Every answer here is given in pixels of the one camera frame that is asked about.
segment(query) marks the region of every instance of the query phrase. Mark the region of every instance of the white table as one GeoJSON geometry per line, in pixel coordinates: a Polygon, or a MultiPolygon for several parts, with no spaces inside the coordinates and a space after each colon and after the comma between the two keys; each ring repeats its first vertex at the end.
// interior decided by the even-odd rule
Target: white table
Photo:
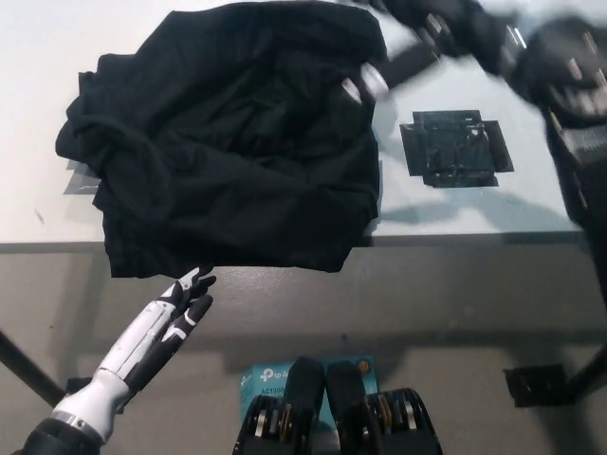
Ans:
{"type": "MultiPolygon", "coordinates": [[[[64,194],[73,172],[54,151],[65,109],[78,94],[78,72],[95,70],[101,54],[135,52],[171,9],[223,3],[22,0],[3,9],[0,252],[101,249],[101,213],[92,195],[64,194]]],[[[540,9],[575,2],[532,3],[540,9]]],[[[586,3],[607,11],[601,0],[586,3]]],[[[381,19],[381,25],[391,52],[411,39],[394,21],[381,19]]],[[[374,127],[383,180],[381,215],[369,227],[374,245],[577,232],[565,213],[540,117],[476,63],[445,62],[407,85],[377,107],[374,127]],[[412,111],[448,109],[478,109],[483,119],[499,120],[515,168],[498,174],[499,187],[437,190],[409,176],[398,124],[411,122],[412,111]]]]}

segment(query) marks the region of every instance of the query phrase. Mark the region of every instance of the crumpled black fabric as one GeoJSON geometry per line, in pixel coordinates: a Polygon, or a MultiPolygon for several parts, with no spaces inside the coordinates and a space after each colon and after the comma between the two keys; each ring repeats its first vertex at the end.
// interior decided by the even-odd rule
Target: crumpled black fabric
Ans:
{"type": "Polygon", "coordinates": [[[112,275],[340,270],[379,172],[373,107],[335,87],[385,56],[370,13],[323,2],[173,12],[136,54],[102,56],[56,148],[101,179],[112,275]]]}

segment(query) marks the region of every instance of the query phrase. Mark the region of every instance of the robotic arm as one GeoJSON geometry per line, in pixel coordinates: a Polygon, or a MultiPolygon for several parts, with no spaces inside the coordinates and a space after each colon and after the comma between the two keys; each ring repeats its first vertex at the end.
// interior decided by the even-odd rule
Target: robotic arm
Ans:
{"type": "Polygon", "coordinates": [[[568,214],[588,237],[607,301],[607,27],[575,15],[492,15],[475,0],[360,3],[389,12],[420,43],[345,81],[356,102],[386,96],[441,56],[472,56],[542,112],[568,214]]]}
{"type": "Polygon", "coordinates": [[[212,304],[211,267],[192,270],[131,322],[90,383],[68,395],[28,436],[20,455],[96,455],[116,414],[173,357],[212,304]]]}

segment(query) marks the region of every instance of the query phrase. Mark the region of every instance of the gray floor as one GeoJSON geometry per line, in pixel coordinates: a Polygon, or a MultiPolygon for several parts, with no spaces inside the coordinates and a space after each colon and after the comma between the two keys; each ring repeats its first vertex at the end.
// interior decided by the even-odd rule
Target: gray floor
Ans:
{"type": "MultiPolygon", "coordinates": [[[[587,360],[607,336],[594,271],[573,246],[355,251],[340,274],[219,269],[215,305],[118,420],[105,453],[230,453],[251,361],[371,354],[380,387],[414,387],[446,455],[607,453],[607,391],[514,409],[503,369],[587,360]]],[[[169,282],[107,278],[102,256],[4,256],[0,323],[54,377],[91,374],[169,282]]],[[[10,452],[49,409],[0,368],[10,452]]]]}

